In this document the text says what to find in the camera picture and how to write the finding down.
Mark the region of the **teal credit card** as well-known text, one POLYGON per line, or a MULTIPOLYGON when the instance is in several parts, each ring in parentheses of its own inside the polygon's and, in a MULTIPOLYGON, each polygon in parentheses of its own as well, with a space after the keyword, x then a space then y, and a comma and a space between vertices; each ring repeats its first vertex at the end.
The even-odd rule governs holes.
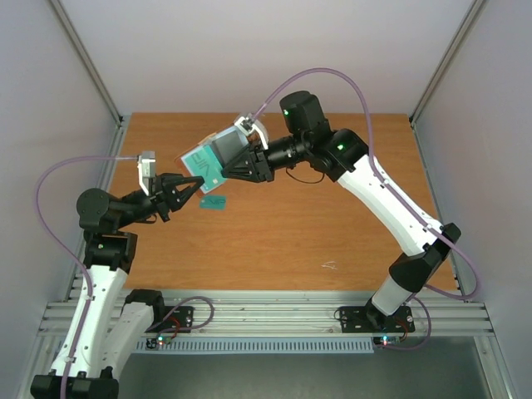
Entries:
POLYGON ((222 176, 222 165, 210 145, 195 147, 184 153, 180 161, 191 175, 204 179, 200 187, 204 195, 217 190, 226 181, 222 176))
POLYGON ((205 195, 199 202, 201 209, 224 210, 227 198, 224 195, 205 195))

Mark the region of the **brown leather card holder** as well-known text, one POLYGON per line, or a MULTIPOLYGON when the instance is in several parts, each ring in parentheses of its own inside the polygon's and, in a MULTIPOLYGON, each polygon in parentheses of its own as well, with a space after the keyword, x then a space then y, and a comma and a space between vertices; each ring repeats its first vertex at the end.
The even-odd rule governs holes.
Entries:
MULTIPOLYGON (((218 160, 220 161, 223 169, 224 166, 248 143, 249 142, 246 136, 239 129, 237 129, 235 126, 230 126, 229 128, 223 131, 207 135, 204 139, 193 145, 191 148, 185 150, 182 154, 178 155, 175 158, 175 163, 183 171, 184 175, 193 176, 181 163, 180 157, 184 153, 194 149, 197 146, 210 145, 212 150, 216 154, 218 160)), ((198 190, 197 195, 199 197, 204 196, 200 189, 198 190)))

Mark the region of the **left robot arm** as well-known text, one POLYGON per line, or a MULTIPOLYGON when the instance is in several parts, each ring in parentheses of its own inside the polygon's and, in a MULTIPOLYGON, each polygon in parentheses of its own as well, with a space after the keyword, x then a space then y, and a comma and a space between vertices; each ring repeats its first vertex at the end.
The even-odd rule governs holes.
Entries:
POLYGON ((147 331, 163 328, 167 310, 160 291, 135 289, 125 300, 115 324, 111 314, 136 252, 131 224, 153 216, 169 221, 204 180, 200 176, 164 173, 148 179, 146 190, 115 197, 102 189, 84 191, 76 202, 86 243, 84 282, 60 352, 45 375, 30 386, 35 398, 116 398, 119 379, 135 345, 147 331))

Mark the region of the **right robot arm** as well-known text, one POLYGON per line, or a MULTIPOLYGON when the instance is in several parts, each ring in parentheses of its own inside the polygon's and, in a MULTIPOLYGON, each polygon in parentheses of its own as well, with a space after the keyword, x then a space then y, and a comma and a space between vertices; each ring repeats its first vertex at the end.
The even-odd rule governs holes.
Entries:
POLYGON ((279 105, 289 134, 269 141, 264 127, 250 115, 237 118, 233 127, 244 138, 244 146, 222 163, 222 175, 269 182, 276 170, 306 161, 361 200, 402 250, 362 313, 373 330, 382 331, 395 322, 399 307, 419 293, 444 263, 461 231, 417 206, 370 156, 367 143, 357 133, 332 129, 314 94, 296 91, 279 105))

